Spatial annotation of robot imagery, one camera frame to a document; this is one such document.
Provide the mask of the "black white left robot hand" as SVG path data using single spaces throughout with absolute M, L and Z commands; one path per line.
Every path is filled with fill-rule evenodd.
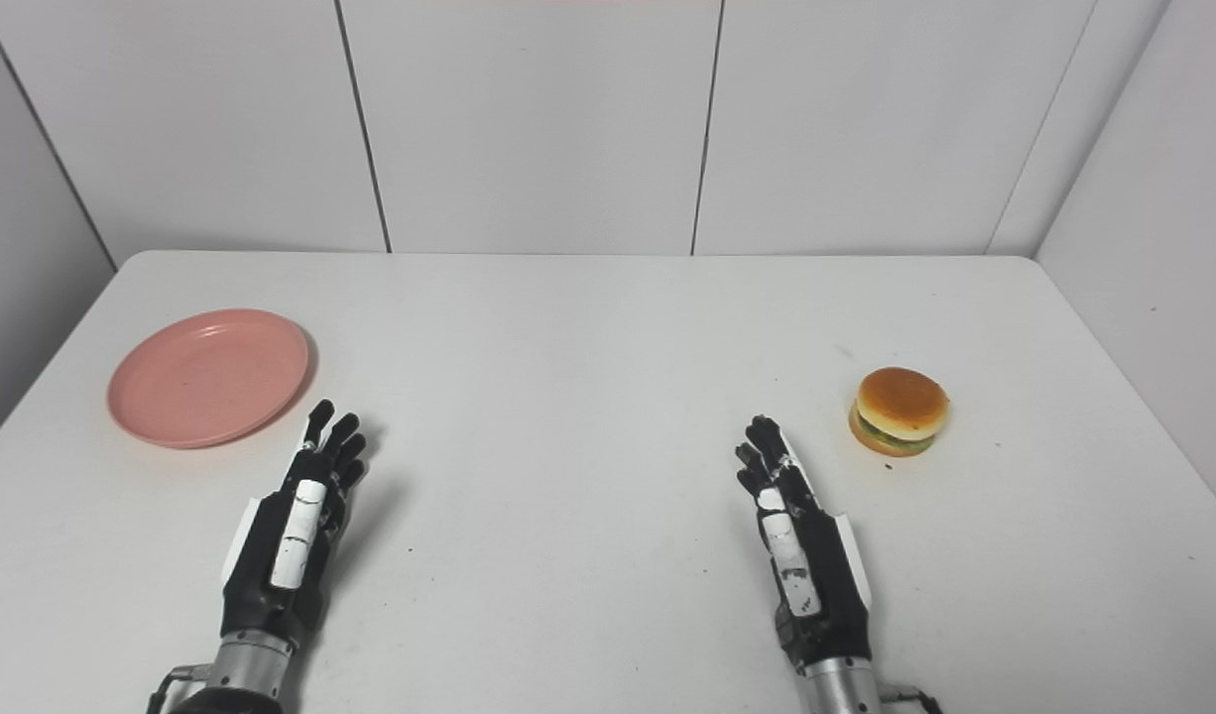
M 263 633 L 298 647 L 325 619 L 325 569 L 348 523 L 350 493 L 366 476 L 355 414 L 333 401 L 309 412 L 277 491 L 260 499 L 223 587 L 221 636 Z

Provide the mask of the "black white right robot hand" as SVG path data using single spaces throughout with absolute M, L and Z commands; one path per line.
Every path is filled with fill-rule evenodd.
M 770 555 L 786 659 L 796 673 L 822 660 L 871 659 L 867 586 L 850 524 L 820 505 L 775 418 L 754 416 L 734 455 Z

